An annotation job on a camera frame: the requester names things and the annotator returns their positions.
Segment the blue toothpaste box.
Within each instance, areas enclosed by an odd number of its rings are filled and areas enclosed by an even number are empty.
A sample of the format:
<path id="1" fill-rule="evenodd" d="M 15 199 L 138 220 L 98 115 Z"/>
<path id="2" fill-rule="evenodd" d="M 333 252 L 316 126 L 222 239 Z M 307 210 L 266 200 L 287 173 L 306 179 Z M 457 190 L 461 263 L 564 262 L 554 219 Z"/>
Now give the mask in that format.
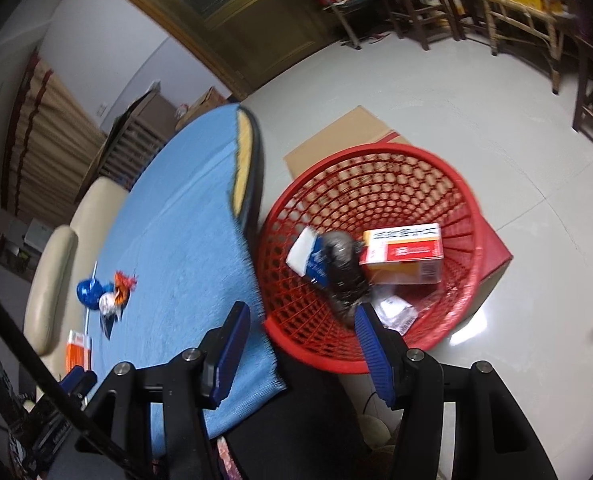
<path id="1" fill-rule="evenodd" d="M 321 288 L 329 286 L 328 258 L 322 236 L 306 226 L 290 248 L 287 266 L 300 278 Z"/>

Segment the wooden double door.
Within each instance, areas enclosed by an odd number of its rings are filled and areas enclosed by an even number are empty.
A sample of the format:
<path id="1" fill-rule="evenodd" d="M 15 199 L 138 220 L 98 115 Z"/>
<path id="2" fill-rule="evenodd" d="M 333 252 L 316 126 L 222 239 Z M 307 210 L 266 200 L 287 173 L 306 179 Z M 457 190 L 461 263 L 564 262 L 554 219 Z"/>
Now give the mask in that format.
<path id="1" fill-rule="evenodd" d="M 128 0 L 238 99 L 346 38 L 318 0 Z"/>

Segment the cardboard box by wall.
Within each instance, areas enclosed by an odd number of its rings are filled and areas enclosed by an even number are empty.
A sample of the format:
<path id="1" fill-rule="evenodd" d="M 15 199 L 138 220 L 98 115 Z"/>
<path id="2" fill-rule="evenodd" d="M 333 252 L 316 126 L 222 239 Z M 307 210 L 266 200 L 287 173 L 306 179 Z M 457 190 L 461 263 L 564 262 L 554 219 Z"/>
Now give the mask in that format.
<path id="1" fill-rule="evenodd" d="M 211 87 L 193 104 L 182 104 L 176 110 L 175 131 L 179 132 L 186 125 L 214 108 L 227 104 L 227 99 L 215 87 Z"/>

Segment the blue plastic bag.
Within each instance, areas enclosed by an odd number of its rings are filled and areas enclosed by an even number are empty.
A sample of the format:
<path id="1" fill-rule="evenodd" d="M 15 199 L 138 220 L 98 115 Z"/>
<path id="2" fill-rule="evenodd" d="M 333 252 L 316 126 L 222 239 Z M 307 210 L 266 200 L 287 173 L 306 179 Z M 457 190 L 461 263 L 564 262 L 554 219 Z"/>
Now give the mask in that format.
<path id="1" fill-rule="evenodd" d="M 87 309 L 99 309 L 100 299 L 104 294 L 114 292 L 114 284 L 102 284 L 98 278 L 86 278 L 76 285 L 76 297 Z"/>

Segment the red white medicine box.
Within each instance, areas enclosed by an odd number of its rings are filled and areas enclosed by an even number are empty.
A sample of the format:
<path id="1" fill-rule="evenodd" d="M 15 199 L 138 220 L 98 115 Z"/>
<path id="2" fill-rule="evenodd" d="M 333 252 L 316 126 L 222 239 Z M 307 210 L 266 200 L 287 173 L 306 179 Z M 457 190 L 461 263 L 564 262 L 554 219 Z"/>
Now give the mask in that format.
<path id="1" fill-rule="evenodd" d="M 394 226 L 363 232 L 360 265 L 371 284 L 436 285 L 444 249 L 437 223 Z"/>

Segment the white thin straw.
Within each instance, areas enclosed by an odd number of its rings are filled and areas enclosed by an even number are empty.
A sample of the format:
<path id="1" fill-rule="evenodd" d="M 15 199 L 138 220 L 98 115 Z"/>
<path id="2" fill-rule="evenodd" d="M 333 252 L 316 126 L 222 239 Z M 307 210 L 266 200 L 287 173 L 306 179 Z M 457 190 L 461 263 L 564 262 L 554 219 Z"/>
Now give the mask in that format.
<path id="1" fill-rule="evenodd" d="M 96 287 L 97 287 L 97 269 L 98 269 L 98 261 L 95 261 L 94 267 L 92 268 L 92 272 L 89 278 L 89 283 L 87 286 L 87 295 L 86 295 L 86 314 L 85 314 L 85 323 L 84 323 L 84 334 L 89 334 L 89 322 L 90 322 L 90 312 L 94 310 L 92 307 L 92 301 L 97 299 Z"/>

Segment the beige curtain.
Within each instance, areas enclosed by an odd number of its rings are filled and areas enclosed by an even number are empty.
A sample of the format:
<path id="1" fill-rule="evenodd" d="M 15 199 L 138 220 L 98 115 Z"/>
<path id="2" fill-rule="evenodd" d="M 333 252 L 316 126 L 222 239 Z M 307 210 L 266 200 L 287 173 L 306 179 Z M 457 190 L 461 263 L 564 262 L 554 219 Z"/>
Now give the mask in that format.
<path id="1" fill-rule="evenodd" d="M 12 108 L 1 205 L 21 220 L 69 222 L 104 134 L 56 72 L 34 52 Z"/>

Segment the blue tablecloth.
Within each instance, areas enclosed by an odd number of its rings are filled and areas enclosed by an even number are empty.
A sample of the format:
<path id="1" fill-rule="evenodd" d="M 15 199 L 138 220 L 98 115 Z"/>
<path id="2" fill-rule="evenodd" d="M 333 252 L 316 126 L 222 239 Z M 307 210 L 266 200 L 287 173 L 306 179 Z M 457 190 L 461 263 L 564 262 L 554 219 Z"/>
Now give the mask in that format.
<path id="1" fill-rule="evenodd" d="M 205 414 L 217 438 L 283 390 L 265 334 L 263 306 L 240 224 L 231 208 L 240 108 L 211 110 L 174 136 L 152 160 L 116 217 L 97 258 L 97 278 L 122 271 L 137 280 L 111 335 L 89 322 L 91 367 L 106 378 L 127 361 L 168 362 L 223 324 L 237 301 L 251 329 L 229 396 Z"/>

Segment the red mesh trash basket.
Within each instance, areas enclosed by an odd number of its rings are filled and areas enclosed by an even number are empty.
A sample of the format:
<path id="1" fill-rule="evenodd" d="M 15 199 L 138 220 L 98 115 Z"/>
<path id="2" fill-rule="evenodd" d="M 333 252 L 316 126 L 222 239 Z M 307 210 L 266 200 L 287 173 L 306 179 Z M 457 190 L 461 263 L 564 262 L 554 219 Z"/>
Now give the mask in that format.
<path id="1" fill-rule="evenodd" d="M 280 195 L 258 239 L 264 329 L 278 348 L 336 374 L 365 374 L 354 330 L 288 255 L 301 234 L 345 232 L 365 246 L 370 283 L 406 287 L 418 316 L 403 334 L 430 350 L 464 318 L 479 289 L 484 219 L 461 174 L 438 156 L 398 143 L 347 148 L 313 165 Z"/>

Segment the dark wooden stool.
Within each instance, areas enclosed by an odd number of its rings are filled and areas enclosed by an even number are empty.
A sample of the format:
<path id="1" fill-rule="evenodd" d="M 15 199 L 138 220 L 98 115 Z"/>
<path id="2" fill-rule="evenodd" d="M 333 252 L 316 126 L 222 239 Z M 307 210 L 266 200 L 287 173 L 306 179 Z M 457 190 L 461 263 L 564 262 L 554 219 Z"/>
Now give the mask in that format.
<path id="1" fill-rule="evenodd" d="M 457 24 L 453 0 L 382 0 L 396 37 L 411 37 L 423 51 L 445 34 L 455 41 L 463 39 Z"/>

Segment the orange crumpled wrapper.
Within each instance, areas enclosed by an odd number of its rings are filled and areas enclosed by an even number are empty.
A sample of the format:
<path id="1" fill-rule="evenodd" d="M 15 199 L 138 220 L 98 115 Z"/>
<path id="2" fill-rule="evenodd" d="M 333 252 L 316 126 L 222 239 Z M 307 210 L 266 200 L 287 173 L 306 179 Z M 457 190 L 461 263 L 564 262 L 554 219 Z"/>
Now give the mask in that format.
<path id="1" fill-rule="evenodd" d="M 137 278 L 135 275 L 127 275 L 122 271 L 116 271 L 113 278 L 114 304 L 118 307 L 125 307 L 130 294 L 136 288 Z"/>

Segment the beige leather sofa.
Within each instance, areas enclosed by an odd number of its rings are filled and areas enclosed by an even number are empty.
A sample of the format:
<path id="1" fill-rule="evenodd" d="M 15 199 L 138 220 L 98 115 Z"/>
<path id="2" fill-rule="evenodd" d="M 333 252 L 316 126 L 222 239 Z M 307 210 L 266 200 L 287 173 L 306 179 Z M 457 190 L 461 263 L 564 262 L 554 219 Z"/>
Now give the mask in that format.
<path id="1" fill-rule="evenodd" d="M 91 277 L 128 192 L 106 177 L 88 188 L 68 224 L 52 232 L 28 295 L 23 333 L 55 378 L 66 374 L 69 334 L 84 330 L 76 285 Z"/>

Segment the grey slatted cabinet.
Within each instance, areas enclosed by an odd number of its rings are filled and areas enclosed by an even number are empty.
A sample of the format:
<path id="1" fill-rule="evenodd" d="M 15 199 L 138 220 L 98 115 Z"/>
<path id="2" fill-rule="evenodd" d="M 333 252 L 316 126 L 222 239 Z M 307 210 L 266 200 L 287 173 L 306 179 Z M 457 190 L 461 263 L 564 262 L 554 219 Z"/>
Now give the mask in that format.
<path id="1" fill-rule="evenodd" d="M 112 129 L 88 168 L 84 192 L 98 177 L 130 190 L 153 158 L 176 134 L 176 108 L 149 90 L 115 119 Z"/>

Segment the black plastic bag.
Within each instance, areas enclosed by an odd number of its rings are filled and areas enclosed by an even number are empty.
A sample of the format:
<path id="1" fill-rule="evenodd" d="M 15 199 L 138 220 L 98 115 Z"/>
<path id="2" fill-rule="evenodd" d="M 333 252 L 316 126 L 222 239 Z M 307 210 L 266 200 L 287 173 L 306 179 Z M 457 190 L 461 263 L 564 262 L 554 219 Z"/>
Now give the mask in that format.
<path id="1" fill-rule="evenodd" d="M 331 310 L 339 322 L 352 330 L 357 307 L 370 300 L 370 283 L 360 265 L 365 244 L 344 231 L 323 233 L 321 238 Z"/>

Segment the orange white carton box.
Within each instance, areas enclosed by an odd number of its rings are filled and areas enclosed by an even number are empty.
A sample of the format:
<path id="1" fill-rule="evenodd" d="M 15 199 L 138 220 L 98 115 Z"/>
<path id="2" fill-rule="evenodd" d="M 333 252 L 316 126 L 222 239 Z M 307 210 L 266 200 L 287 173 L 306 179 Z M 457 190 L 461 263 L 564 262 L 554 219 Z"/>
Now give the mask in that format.
<path id="1" fill-rule="evenodd" d="M 65 346 L 65 371 L 69 373 L 76 366 L 91 370 L 91 338 L 70 330 Z"/>

